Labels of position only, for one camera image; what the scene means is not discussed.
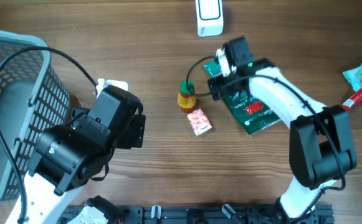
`green candy packet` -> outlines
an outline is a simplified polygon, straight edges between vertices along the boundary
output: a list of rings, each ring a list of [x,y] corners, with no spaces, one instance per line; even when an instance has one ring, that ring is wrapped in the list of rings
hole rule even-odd
[[[211,78],[222,75],[221,66],[217,65],[215,61],[211,61],[203,67]],[[267,105],[254,96],[250,97],[250,104],[247,105],[247,93],[245,91],[242,92],[240,98],[223,94],[221,96],[236,120],[249,134],[280,121],[279,117]]]

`gray plastic basket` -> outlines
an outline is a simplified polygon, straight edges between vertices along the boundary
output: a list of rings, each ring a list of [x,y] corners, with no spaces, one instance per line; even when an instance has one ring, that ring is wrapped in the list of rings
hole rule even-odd
[[[15,51],[47,44],[38,37],[0,31],[0,63]],[[70,96],[50,67],[50,52],[30,51],[13,58],[0,74],[0,127],[24,178],[38,134],[62,124]],[[0,143],[0,203],[19,196],[17,180]]]

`wood grain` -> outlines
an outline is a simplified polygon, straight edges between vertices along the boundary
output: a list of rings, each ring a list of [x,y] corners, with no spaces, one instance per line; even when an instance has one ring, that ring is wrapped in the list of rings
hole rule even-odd
[[[141,149],[117,150],[104,182],[89,182],[74,201],[101,195],[117,205],[269,203],[287,189],[289,132],[278,123],[253,136],[225,105],[201,98],[214,130],[197,138],[178,109],[178,86],[189,67],[224,42],[244,35],[296,86],[327,105],[351,87],[342,71],[362,61],[361,1],[225,1],[225,29],[199,38],[193,2],[0,6],[0,29],[36,35],[79,61],[96,78],[124,80],[147,116]],[[52,66],[75,106],[91,107],[91,84],[67,61]],[[206,92],[202,68],[192,74]],[[362,105],[350,113],[358,166],[347,188],[329,192],[337,223],[362,223]],[[11,210],[0,205],[0,223]]]
[[[8,4],[58,4],[58,3],[100,3],[100,2],[151,2],[152,0],[0,0],[0,5]],[[154,2],[186,2],[189,0],[155,0]]]

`black cable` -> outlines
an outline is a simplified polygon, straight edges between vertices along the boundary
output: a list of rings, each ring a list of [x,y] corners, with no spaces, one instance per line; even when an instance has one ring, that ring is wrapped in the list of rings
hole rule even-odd
[[[343,167],[341,166],[341,161],[340,161],[340,157],[337,153],[337,150],[336,150],[336,146],[335,146],[335,143],[333,142],[331,136],[330,136],[330,133],[328,132],[326,126],[323,124],[323,122],[320,120],[318,114],[313,110],[313,108],[311,107],[311,105],[309,105],[309,103],[304,100],[293,88],[291,88],[290,86],[288,86],[286,83],[280,81],[278,78],[273,78],[273,77],[269,77],[267,75],[247,75],[247,76],[244,76],[242,78],[238,78],[236,80],[233,80],[225,85],[223,85],[222,87],[220,87],[218,89],[218,91],[220,90],[223,90],[239,81],[242,81],[242,80],[250,80],[250,78],[267,78],[267,79],[270,79],[270,80],[273,80],[275,83],[279,83],[281,85],[283,85],[285,88],[287,88],[288,90],[290,90],[303,104],[304,104],[304,107],[307,107],[310,112],[312,113],[315,121],[319,124],[320,126],[320,129],[322,131],[322,133],[327,137],[329,143],[330,143],[330,147],[331,147],[331,150],[332,150],[332,153],[333,155],[335,156],[335,159],[336,159],[336,163],[337,163],[337,168],[338,170],[340,171],[340,176],[341,176],[341,186],[340,187],[332,187],[332,186],[327,186],[327,187],[324,187],[322,189],[320,189],[320,192],[319,194],[314,198],[314,200],[311,202],[311,204],[301,213],[301,215],[299,217],[297,217],[296,219],[294,219],[291,224],[294,224],[294,223],[297,223],[299,222],[300,220],[304,219],[307,217],[307,215],[311,214],[311,213],[308,213],[312,207],[318,202],[319,198],[325,193],[326,190],[337,190],[337,191],[341,191],[341,190],[344,190],[345,186],[346,186],[346,179],[345,179],[345,173],[344,173],[344,170],[343,170]]]
[[[81,116],[85,115],[85,112],[81,112],[79,114],[77,114],[70,122],[64,124],[65,126],[70,126],[72,125],[76,120],[78,120],[79,118],[81,118]]]
[[[189,88],[189,76],[191,75],[193,69],[194,69],[197,65],[199,65],[201,62],[203,62],[203,61],[205,61],[205,60],[207,60],[207,59],[210,59],[210,58],[213,59],[214,57],[215,57],[215,56],[207,56],[207,57],[204,57],[204,58],[198,60],[198,61],[197,61],[194,65],[192,65],[192,67],[189,69],[188,74],[186,75],[186,89],[188,89],[188,91],[190,92],[191,95],[195,95],[195,96],[200,97],[200,96],[208,96],[208,95],[211,94],[211,93],[196,94],[196,93],[194,93],[194,91],[191,91],[191,89]]]
[[[246,103],[246,106],[249,106],[249,105],[250,105],[250,98],[251,98],[251,92],[248,91],[248,92],[247,92],[247,103]]]
[[[28,52],[31,50],[47,50],[49,52],[53,52],[55,54],[63,56],[64,58],[66,58],[67,60],[72,62],[75,66],[77,66],[77,68],[79,68],[81,70],[81,72],[91,81],[91,83],[95,87],[97,86],[97,83],[95,82],[95,80],[93,80],[93,78],[88,74],[88,72],[85,71],[85,69],[78,62],[76,62],[72,57],[68,56],[67,54],[65,54],[59,50],[56,50],[56,49],[53,49],[50,47],[26,47],[24,49],[19,50],[18,52],[14,52],[13,54],[11,54],[7,58],[5,58],[5,60],[2,61],[2,63],[0,64],[0,73],[1,73],[2,69],[5,67],[5,65],[10,61],[10,59],[14,58],[15,56],[17,56],[21,53]],[[0,128],[0,142],[4,148],[5,154],[9,160],[9,162],[11,163],[13,173],[16,176],[17,184],[19,185],[19,191],[20,191],[20,196],[21,196],[21,211],[20,211],[19,219],[17,220],[17,222],[23,223],[26,220],[26,214],[27,214],[27,194],[26,194],[26,190],[24,187],[24,183],[21,179],[19,168],[16,165],[16,160],[15,160],[15,158],[13,158],[13,156],[11,154],[11,150],[3,137],[1,128]]]

